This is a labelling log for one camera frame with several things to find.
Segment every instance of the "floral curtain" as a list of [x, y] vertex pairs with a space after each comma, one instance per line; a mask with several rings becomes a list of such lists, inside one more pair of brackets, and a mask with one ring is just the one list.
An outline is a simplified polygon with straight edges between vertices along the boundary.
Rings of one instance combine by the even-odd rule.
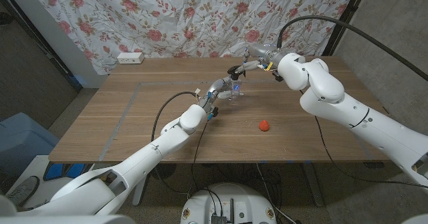
[[[282, 26], [303, 15], [339, 18], [349, 0], [39, 0], [84, 52], [108, 74], [120, 52], [146, 58], [241, 56], [251, 43], [273, 43]], [[307, 20], [283, 34], [283, 47], [319, 55], [333, 24]]]

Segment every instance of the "power outlet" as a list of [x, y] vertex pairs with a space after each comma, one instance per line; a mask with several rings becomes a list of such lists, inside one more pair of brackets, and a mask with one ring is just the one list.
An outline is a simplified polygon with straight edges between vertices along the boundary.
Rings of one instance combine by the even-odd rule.
[[118, 60], [119, 64], [141, 64], [144, 55], [142, 53], [120, 53]]

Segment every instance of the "red ball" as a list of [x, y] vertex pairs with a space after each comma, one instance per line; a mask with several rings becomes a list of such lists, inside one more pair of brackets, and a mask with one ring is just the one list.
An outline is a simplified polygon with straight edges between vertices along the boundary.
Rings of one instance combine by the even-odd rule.
[[260, 130], [268, 131], [269, 130], [269, 123], [266, 120], [262, 120], [259, 124]]

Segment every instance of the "wooden table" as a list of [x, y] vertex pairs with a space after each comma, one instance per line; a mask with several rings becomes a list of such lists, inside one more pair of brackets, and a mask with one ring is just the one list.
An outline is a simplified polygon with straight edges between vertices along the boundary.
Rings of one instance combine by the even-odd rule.
[[[330, 73], [348, 94], [385, 113], [381, 103], [336, 57], [322, 57]], [[150, 142], [154, 118], [173, 94], [202, 92], [241, 58], [145, 59], [140, 65], [119, 65], [96, 92], [64, 137], [49, 155], [53, 162], [120, 162]], [[216, 100], [219, 115], [203, 135], [196, 162], [325, 162], [329, 161], [313, 116], [299, 104], [301, 93], [291, 91], [262, 70], [242, 78], [244, 96], [236, 101]], [[156, 136], [179, 117], [195, 98], [179, 96], [163, 111]], [[267, 120], [270, 130], [258, 125]], [[332, 158], [337, 161], [387, 160], [388, 158], [345, 127], [320, 119]], [[200, 127], [178, 152], [164, 162], [193, 162]]]

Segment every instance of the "black connector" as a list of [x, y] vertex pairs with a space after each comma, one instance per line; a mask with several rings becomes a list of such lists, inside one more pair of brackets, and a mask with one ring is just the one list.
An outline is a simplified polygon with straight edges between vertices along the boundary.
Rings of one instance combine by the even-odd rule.
[[214, 110], [212, 111], [213, 117], [216, 117], [219, 114], [219, 108], [214, 107]]
[[280, 76], [277, 70], [274, 70], [272, 72], [272, 75], [275, 76], [275, 80], [278, 82], [281, 82], [282, 80], [284, 80], [284, 78]]

